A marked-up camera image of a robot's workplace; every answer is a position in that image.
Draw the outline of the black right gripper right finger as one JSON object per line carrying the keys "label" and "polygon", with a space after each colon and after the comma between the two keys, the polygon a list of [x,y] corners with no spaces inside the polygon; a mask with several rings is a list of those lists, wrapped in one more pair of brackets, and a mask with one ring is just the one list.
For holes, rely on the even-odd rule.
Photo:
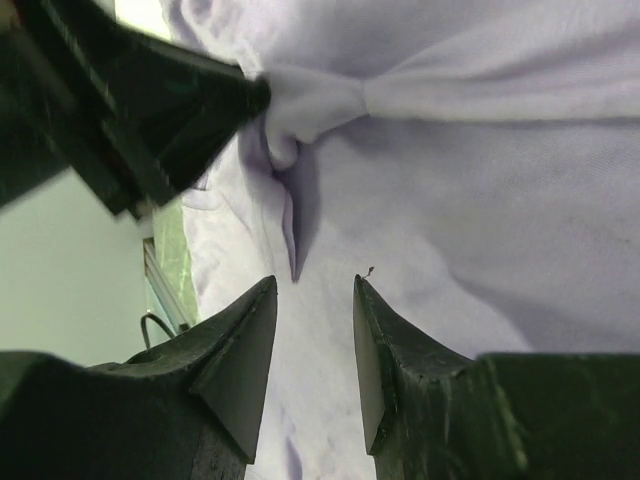
{"label": "black right gripper right finger", "polygon": [[362,277],[353,326],[367,453],[380,479],[635,479],[634,354],[468,359]]}

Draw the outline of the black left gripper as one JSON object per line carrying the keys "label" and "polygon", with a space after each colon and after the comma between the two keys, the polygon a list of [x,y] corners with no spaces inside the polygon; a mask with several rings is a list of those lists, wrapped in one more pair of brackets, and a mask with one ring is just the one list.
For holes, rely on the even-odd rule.
{"label": "black left gripper", "polygon": [[1,4],[1,205],[73,169],[143,218],[266,110],[263,79],[119,22],[94,1]]}

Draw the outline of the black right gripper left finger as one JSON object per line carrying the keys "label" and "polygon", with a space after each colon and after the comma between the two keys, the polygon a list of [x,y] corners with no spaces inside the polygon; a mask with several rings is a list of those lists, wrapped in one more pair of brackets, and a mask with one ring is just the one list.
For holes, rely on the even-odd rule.
{"label": "black right gripper left finger", "polygon": [[5,479],[240,479],[256,457],[277,318],[266,277],[125,363],[1,356]]}

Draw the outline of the purple t shirt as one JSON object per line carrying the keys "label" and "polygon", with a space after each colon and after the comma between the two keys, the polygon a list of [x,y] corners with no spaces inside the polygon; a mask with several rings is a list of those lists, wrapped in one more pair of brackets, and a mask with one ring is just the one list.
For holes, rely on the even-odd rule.
{"label": "purple t shirt", "polygon": [[639,347],[635,1],[165,1],[272,89],[183,197],[199,312],[265,276],[251,479],[371,479],[352,330],[369,274],[466,356]]}

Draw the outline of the aluminium frame rail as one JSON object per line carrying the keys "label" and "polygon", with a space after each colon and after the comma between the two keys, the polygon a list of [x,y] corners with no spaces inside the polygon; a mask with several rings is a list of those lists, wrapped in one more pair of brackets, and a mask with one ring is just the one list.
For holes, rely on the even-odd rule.
{"label": "aluminium frame rail", "polygon": [[142,245],[145,276],[153,294],[149,302],[155,313],[162,313],[176,333],[195,326],[200,316],[179,200],[153,213],[151,234]]}

